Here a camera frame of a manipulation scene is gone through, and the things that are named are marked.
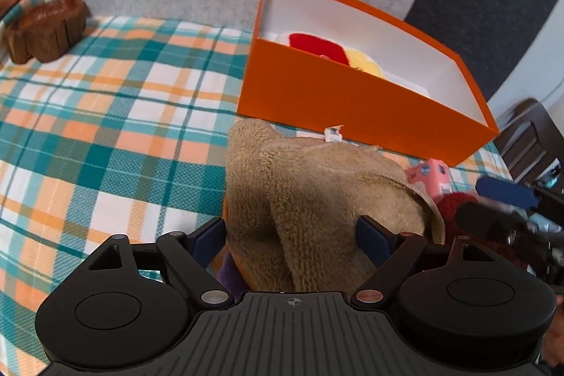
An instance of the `plaid tablecloth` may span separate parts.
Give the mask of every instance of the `plaid tablecloth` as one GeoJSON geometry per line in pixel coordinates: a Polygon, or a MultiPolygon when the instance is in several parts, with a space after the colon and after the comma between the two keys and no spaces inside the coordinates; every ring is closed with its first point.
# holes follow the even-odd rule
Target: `plaid tablecloth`
{"type": "MultiPolygon", "coordinates": [[[[5,21],[38,2],[23,0],[5,21]]],[[[52,63],[17,66],[3,51],[0,371],[44,368],[35,311],[106,237],[154,241],[221,214],[249,43],[249,32],[108,17],[90,20],[86,37],[52,63]]],[[[418,162],[385,154],[404,167],[418,162]]],[[[462,191],[486,173],[509,177],[492,145],[450,171],[462,191]]]]}

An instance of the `chair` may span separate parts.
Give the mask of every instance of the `chair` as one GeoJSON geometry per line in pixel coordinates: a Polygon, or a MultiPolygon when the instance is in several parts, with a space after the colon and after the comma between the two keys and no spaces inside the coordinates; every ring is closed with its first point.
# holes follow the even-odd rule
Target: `chair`
{"type": "Polygon", "coordinates": [[[493,142],[516,183],[531,185],[554,160],[564,160],[564,136],[545,107],[527,99],[513,111],[510,125],[493,142]]]}

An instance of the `open box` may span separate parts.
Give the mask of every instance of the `open box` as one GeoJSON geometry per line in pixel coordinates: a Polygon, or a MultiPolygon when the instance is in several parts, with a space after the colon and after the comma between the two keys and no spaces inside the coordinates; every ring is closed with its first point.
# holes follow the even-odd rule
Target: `open box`
{"type": "Polygon", "coordinates": [[[464,161],[498,135],[456,53],[359,0],[260,0],[238,113],[419,158],[464,161]],[[276,42],[309,32],[364,52],[385,79],[276,42]]]}

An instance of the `red plush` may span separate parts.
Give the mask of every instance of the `red plush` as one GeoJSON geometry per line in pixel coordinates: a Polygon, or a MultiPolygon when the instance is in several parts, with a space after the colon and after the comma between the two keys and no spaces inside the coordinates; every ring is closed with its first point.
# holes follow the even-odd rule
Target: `red plush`
{"type": "Polygon", "coordinates": [[[477,243],[480,243],[492,249],[494,252],[497,252],[502,257],[507,258],[509,261],[512,261],[521,268],[527,268],[527,265],[525,263],[522,263],[517,257],[515,257],[515,254],[513,253],[511,247],[497,244],[492,241],[481,240],[480,238],[476,238],[470,233],[467,233],[458,228],[455,221],[456,210],[458,209],[459,205],[469,201],[477,202],[478,200],[467,193],[455,192],[446,194],[436,204],[436,207],[438,207],[439,212],[441,213],[443,220],[445,221],[446,244],[451,244],[457,236],[470,236],[472,237],[473,241],[476,241],[477,243]]]}
{"type": "Polygon", "coordinates": [[[349,65],[349,59],[345,50],[339,44],[321,37],[312,36],[310,34],[293,33],[289,36],[290,47],[298,50],[308,51],[309,53],[329,58],[332,61],[349,65]]]}

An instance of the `brown towel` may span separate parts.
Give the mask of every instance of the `brown towel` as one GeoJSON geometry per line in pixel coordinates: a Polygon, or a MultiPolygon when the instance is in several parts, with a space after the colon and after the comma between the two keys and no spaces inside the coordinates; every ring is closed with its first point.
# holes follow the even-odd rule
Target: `brown towel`
{"type": "Polygon", "coordinates": [[[356,219],[445,241],[434,202],[377,148],[284,138],[244,120],[229,133],[227,241],[249,287],[351,294],[375,268],[356,245],[356,219]]]}

